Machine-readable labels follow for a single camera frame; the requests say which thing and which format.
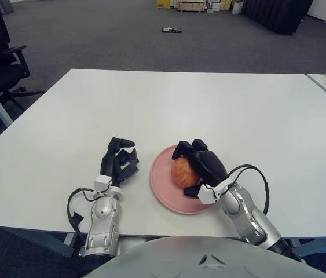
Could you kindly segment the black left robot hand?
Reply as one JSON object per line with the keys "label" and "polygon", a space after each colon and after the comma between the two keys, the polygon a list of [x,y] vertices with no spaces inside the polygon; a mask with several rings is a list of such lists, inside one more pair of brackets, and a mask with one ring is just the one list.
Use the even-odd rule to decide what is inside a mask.
{"label": "black left robot hand", "polygon": [[138,172],[137,150],[131,140],[113,137],[101,161],[100,174],[111,177],[111,186],[120,187]]}

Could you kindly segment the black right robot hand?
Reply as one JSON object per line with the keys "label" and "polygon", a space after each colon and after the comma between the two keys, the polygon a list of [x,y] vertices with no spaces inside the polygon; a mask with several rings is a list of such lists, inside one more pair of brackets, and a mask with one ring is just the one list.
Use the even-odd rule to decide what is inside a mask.
{"label": "black right robot hand", "polygon": [[189,166],[199,176],[196,185],[183,190],[184,196],[199,199],[203,204],[217,202],[230,184],[225,182],[221,185],[228,174],[217,155],[201,139],[195,139],[192,143],[180,141],[171,158],[177,160],[182,156],[188,159]]}

